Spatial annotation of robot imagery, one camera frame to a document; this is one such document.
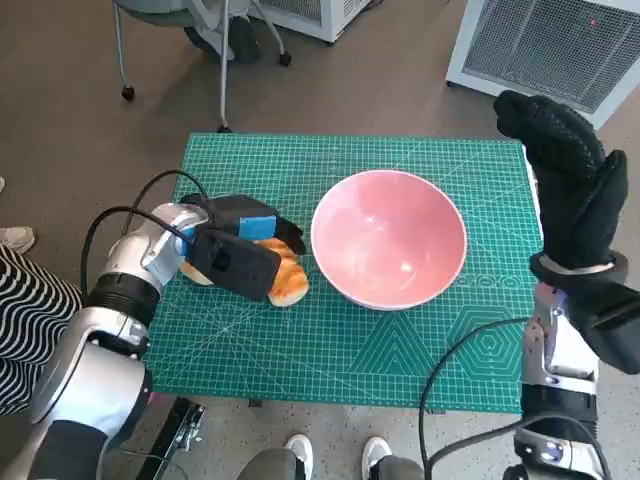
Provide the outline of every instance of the striped pants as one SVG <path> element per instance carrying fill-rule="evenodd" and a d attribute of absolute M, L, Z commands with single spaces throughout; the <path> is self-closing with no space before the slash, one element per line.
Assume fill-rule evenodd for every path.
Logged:
<path fill-rule="evenodd" d="M 0 415 L 28 407 L 80 291 L 0 245 Z"/>

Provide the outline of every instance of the wrist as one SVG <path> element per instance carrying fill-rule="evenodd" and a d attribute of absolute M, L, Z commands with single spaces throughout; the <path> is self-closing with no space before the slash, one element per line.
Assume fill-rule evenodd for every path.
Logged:
<path fill-rule="evenodd" d="M 607 270 L 611 270 L 615 266 L 614 262 L 608 262 L 590 267 L 566 268 L 544 254 L 538 258 L 538 261 L 543 267 L 558 275 L 589 275 L 593 273 L 602 273 Z"/>

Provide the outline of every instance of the black cable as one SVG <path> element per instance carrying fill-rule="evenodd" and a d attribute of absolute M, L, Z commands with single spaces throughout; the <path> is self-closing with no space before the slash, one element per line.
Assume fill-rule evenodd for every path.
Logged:
<path fill-rule="evenodd" d="M 424 478 L 425 480 L 432 480 L 432 471 L 435 464 L 442 460 L 447 455 L 452 454 L 462 448 L 470 447 L 471 445 L 476 445 L 480 442 L 484 442 L 485 440 L 491 440 L 493 438 L 500 437 L 502 435 L 506 435 L 518 428 L 524 428 L 532 423 L 539 422 L 540 420 L 548 420 L 548 419 L 556 419 L 556 420 L 564 420 L 566 422 L 571 422 L 574 425 L 578 426 L 582 429 L 582 431 L 589 437 L 589 440 L 593 444 L 593 447 L 596 450 L 598 455 L 598 459 L 600 460 L 600 465 L 602 466 L 602 473 L 604 476 L 604 480 L 612 480 L 611 470 L 609 470 L 609 464 L 607 463 L 607 458 L 602 451 L 602 446 L 596 439 L 595 435 L 580 421 L 573 418 L 570 415 L 563 415 L 561 413 L 540 413 L 537 415 L 532 415 L 527 418 L 523 418 L 517 422 L 511 423 L 509 425 L 505 425 L 504 427 L 496 428 L 495 430 L 490 430 L 488 432 L 480 433 L 478 435 L 474 435 L 472 437 L 465 438 L 464 440 L 459 440 L 450 445 L 447 445 L 444 448 L 441 448 L 436 453 L 434 453 L 427 465 L 425 465 L 424 469 Z"/>
<path fill-rule="evenodd" d="M 184 241 L 184 242 L 186 242 L 188 244 L 191 243 L 191 239 L 189 237 L 187 237 L 184 233 L 182 233 L 176 227 L 169 225 L 167 222 L 165 222 L 164 220 L 156 217 L 155 215 L 153 215 L 151 213 L 145 212 L 143 210 L 139 210 L 139 209 L 134 208 L 134 207 L 129 207 L 129 206 L 126 206 L 126 205 L 107 208 L 100 215 L 98 215 L 96 217 L 96 219 L 93 221 L 93 223 L 89 227 L 89 230 L 87 231 L 87 236 L 84 239 L 84 246 L 82 247 L 82 257 L 80 259 L 80 291 L 81 291 L 81 294 L 82 294 L 82 303 L 83 304 L 87 301 L 87 296 L 88 296 L 88 292 L 87 292 L 87 263 L 89 261 L 89 251 L 91 250 L 91 242 L 93 241 L 93 236 L 95 235 L 96 230 L 98 229 L 98 226 L 100 225 L 100 223 L 102 223 L 102 221 L 105 218 L 110 217 L 114 213 L 120 213 L 120 212 L 129 212 L 129 213 L 144 217 L 147 220 L 151 220 L 152 222 L 155 222 L 158 225 L 160 225 L 165 230 L 173 233 L 176 237 L 180 238 L 182 241 Z"/>
<path fill-rule="evenodd" d="M 472 332 L 462 337 L 454 346 L 452 346 L 449 350 L 447 350 L 447 353 L 445 353 L 444 356 L 440 359 L 440 361 L 436 365 L 436 368 L 433 369 L 433 372 L 431 372 L 431 375 L 429 375 L 429 378 L 427 379 L 427 384 L 425 385 L 424 390 L 422 391 L 422 396 L 420 397 L 420 411 L 419 411 L 420 417 L 418 418 L 418 436 L 420 437 L 420 455 L 422 456 L 422 465 L 424 467 L 425 472 L 427 471 L 427 463 L 429 462 L 429 459 L 427 457 L 427 447 L 425 446 L 425 441 L 424 441 L 424 414 L 425 414 L 424 411 L 427 405 L 427 397 L 429 396 L 429 392 L 431 392 L 431 388 L 433 387 L 433 384 L 435 383 L 436 377 L 440 373 L 440 370 L 442 370 L 447 360 L 449 360 L 449 358 L 455 352 L 457 352 L 460 347 L 462 347 L 470 338 L 474 337 L 478 333 L 484 332 L 485 330 L 489 330 L 492 328 L 504 327 L 506 325 L 514 325 L 518 323 L 526 323 L 528 321 L 529 321 L 528 318 L 512 318 L 510 320 L 498 320 L 497 322 L 491 322 L 491 323 L 488 323 L 487 325 L 483 325 L 481 327 L 476 328 Z"/>
<path fill-rule="evenodd" d="M 184 480 L 189 480 L 189 475 L 184 468 L 178 465 L 173 460 L 169 460 L 168 458 L 161 457 L 160 455 L 154 455 L 153 453 L 142 453 L 142 452 L 134 452 L 133 450 L 127 450 L 126 448 L 117 447 L 117 450 L 120 450 L 122 453 L 126 453 L 127 455 L 133 455 L 134 457 L 145 457 L 145 458 L 155 458 L 156 460 L 160 460 L 167 465 L 171 465 L 173 468 L 178 470 Z"/>
<path fill-rule="evenodd" d="M 184 170 L 174 169 L 174 170 L 166 170 L 162 173 L 159 173 L 158 175 L 153 177 L 151 180 L 149 180 L 147 184 L 144 187 L 142 187 L 142 190 L 140 190 L 140 193 L 138 194 L 135 201 L 133 202 L 133 205 L 131 206 L 133 208 L 138 208 L 138 206 L 140 205 L 140 202 L 142 202 L 142 199 L 147 194 L 147 192 L 151 189 L 151 187 L 153 187 L 156 183 L 158 183 L 159 180 L 169 175 L 182 175 L 183 177 L 187 177 L 189 180 L 191 180 L 193 183 L 196 184 L 196 186 L 198 187 L 198 190 L 200 190 L 200 193 L 205 198 L 209 198 L 207 196 L 207 191 L 204 189 L 204 187 L 196 177 L 194 177 L 190 173 L 185 172 Z M 127 234 L 127 231 L 129 230 L 129 226 L 131 226 L 132 219 L 133 219 L 133 213 L 130 212 L 129 215 L 127 215 L 127 220 L 124 222 L 124 227 L 122 227 L 122 234 L 121 234 L 122 237 L 124 237 Z"/>

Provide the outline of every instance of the caster wheel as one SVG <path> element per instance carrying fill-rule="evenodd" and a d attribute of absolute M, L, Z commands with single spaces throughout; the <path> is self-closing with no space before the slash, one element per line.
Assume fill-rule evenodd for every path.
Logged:
<path fill-rule="evenodd" d="M 133 102 L 133 99 L 136 98 L 136 91 L 133 89 L 133 87 L 123 87 L 122 98 L 124 98 L 127 102 Z"/>
<path fill-rule="evenodd" d="M 291 54 L 289 52 L 284 52 L 280 55 L 280 65 L 283 67 L 288 67 L 291 64 Z"/>

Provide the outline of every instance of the pink bowl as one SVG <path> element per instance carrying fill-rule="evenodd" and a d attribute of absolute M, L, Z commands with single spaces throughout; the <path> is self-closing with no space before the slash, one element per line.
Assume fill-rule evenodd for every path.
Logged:
<path fill-rule="evenodd" d="M 371 170 L 345 178 L 320 200 L 311 244 L 324 276 L 351 301 L 402 310 L 451 285 L 464 264 L 467 232 L 433 184 Z"/>

